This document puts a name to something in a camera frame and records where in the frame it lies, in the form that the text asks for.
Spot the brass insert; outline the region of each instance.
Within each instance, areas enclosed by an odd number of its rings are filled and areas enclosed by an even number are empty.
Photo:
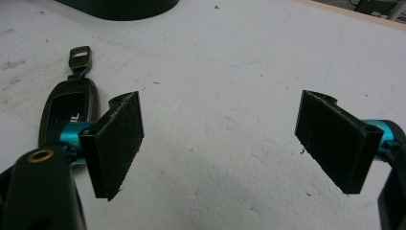
[[[29,157],[28,157],[28,161],[30,163],[38,163],[38,162],[42,162],[45,160],[48,160],[49,158],[51,158],[54,155],[54,151],[50,150],[50,149],[42,149],[42,150],[38,150],[34,153],[32,153]]]

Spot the black rubber pad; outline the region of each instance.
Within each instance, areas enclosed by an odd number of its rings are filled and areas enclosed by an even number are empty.
[[[138,92],[120,101],[79,134],[96,197],[108,200],[119,192],[144,138]]]
[[[359,194],[383,131],[340,108],[337,100],[304,91],[296,136],[345,194]]]

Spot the wooden edge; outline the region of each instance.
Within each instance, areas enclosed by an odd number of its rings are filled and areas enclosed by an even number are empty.
[[[387,27],[394,28],[394,29],[401,30],[401,31],[406,31],[406,24],[398,23],[395,21],[390,21],[390,20],[387,20],[384,18],[375,17],[375,16],[367,15],[367,14],[356,12],[356,11],[349,11],[346,9],[341,9],[338,7],[330,6],[327,4],[323,4],[323,3],[319,3],[319,2],[315,2],[315,1],[311,1],[311,0],[294,0],[294,1],[302,3],[302,4],[306,4],[309,6],[317,7],[317,8],[323,9],[323,10],[327,10],[330,12],[337,12],[340,14],[344,14],[346,16],[354,17],[354,18],[361,19],[364,21],[369,21],[369,22],[372,22],[372,23],[375,23],[378,25],[387,26]]]

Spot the black object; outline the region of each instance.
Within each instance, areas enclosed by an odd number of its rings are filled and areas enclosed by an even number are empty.
[[[69,66],[73,75],[59,83],[48,97],[42,112],[38,145],[47,143],[48,132],[58,124],[95,122],[99,118],[99,95],[96,85],[85,75],[92,68],[92,51],[83,46],[73,49]]]
[[[336,103],[328,95],[303,91],[296,135],[345,194],[361,191],[375,155],[388,162],[393,169],[378,199],[381,227],[406,229],[405,133],[387,120],[363,123]]]
[[[60,147],[21,156],[12,167],[2,230],[85,229],[80,199]]]
[[[79,134],[96,197],[108,200],[119,192],[144,138],[138,92],[117,97],[110,106]]]
[[[406,145],[398,150],[378,206],[383,230],[406,229]]]
[[[359,0],[354,11],[362,12],[364,14],[372,14],[374,12],[378,12],[380,13],[380,15],[382,15],[388,14],[395,5],[396,2],[391,1]]]
[[[304,91],[296,136],[345,194],[359,194],[383,131],[337,106],[337,100]]]
[[[39,149],[0,174],[0,229],[85,229],[69,165],[84,156],[97,197],[111,200],[144,138],[138,92],[110,100],[99,116],[89,47],[70,53],[73,74],[48,98],[41,118]]]
[[[92,16],[114,21],[139,20],[173,8],[179,0],[57,0]]]

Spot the white work surface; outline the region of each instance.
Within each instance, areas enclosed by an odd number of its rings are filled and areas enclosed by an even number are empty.
[[[294,131],[304,89],[406,128],[406,33],[320,6],[180,0],[113,22],[0,0],[0,171],[36,148],[69,51],[88,45],[101,114],[140,91],[146,134],[112,201],[95,198],[87,170],[75,175],[88,229],[380,229],[391,168],[374,162],[361,195],[343,195]]]

